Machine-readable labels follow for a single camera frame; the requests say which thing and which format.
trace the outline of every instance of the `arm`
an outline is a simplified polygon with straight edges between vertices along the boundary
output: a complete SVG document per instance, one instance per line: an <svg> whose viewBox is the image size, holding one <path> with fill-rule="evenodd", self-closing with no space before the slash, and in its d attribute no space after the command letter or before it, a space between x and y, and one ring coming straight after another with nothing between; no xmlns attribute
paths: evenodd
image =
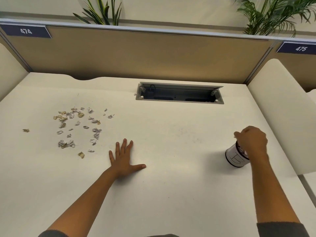
<svg viewBox="0 0 316 237"><path fill-rule="evenodd" d="M69 237L86 237L113 182L117 178L127 176L146 167L144 164L130 165L132 146L132 141L126 146L126 139L124 139L120 150L117 142L116 159L114 159L112 151L109 151L111 167L104 171L97 181L48 230L59 230Z"/></svg>
<svg viewBox="0 0 316 237"><path fill-rule="evenodd" d="M249 126L241 133L235 132L234 135L250 159L258 223L300 223L271 168L265 133Z"/></svg>

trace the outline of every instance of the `forearm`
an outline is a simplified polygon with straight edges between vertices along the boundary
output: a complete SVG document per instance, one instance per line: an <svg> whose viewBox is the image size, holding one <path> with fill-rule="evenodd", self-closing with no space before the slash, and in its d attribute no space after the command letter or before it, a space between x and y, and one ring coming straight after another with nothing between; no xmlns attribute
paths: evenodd
<svg viewBox="0 0 316 237"><path fill-rule="evenodd" d="M115 179L113 169L107 169L48 229L86 237Z"/></svg>
<svg viewBox="0 0 316 237"><path fill-rule="evenodd" d="M297 222L266 153L249 153L252 168L253 193L258 223Z"/></svg>

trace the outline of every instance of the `hand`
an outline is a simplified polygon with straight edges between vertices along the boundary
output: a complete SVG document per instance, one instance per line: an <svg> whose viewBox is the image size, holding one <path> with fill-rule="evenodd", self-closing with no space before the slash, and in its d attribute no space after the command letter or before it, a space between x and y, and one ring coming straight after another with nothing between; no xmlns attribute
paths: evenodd
<svg viewBox="0 0 316 237"><path fill-rule="evenodd" d="M266 134L259 128L248 126L241 132L234 133L240 147L247 152L247 154L266 154L267 143Z"/></svg>
<svg viewBox="0 0 316 237"><path fill-rule="evenodd" d="M126 142L127 140L124 139L121 150L119 148L119 143L116 143L115 159L113 157L112 151L109 151L111 168L115 171L116 178L125 177L129 174L146 168L146 165L144 164L135 166L130 164L130 152L133 147L133 141L130 141L128 146L126 146Z"/></svg>

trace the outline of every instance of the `cup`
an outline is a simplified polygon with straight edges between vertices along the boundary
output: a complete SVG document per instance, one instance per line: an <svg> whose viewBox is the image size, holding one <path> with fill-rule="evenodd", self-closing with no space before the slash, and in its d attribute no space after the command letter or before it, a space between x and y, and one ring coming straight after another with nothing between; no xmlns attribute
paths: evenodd
<svg viewBox="0 0 316 237"><path fill-rule="evenodd" d="M239 146L237 141L226 150L225 157L227 161L235 167L243 167L250 163L247 153Z"/></svg>

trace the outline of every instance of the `desk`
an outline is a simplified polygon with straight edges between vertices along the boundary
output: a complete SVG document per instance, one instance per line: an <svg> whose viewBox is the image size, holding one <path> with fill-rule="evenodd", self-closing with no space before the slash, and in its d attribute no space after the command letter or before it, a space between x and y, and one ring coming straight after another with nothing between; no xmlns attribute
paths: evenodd
<svg viewBox="0 0 316 237"><path fill-rule="evenodd" d="M254 125L267 133L271 165L298 217L316 236L316 208L245 85L223 85L224 105L136 100L140 81L30 73L0 102L0 233L37 236L110 166L108 150L134 141L132 164L147 168L109 190L89 236L258 236L251 167L232 167L224 152L234 131ZM66 121L58 111L91 107ZM115 114L112 119L103 113ZM100 125L88 120L92 116ZM74 126L80 120L81 125ZM102 128L91 146L93 127ZM57 147L72 133L75 148ZM83 151L85 158L77 154Z"/></svg>

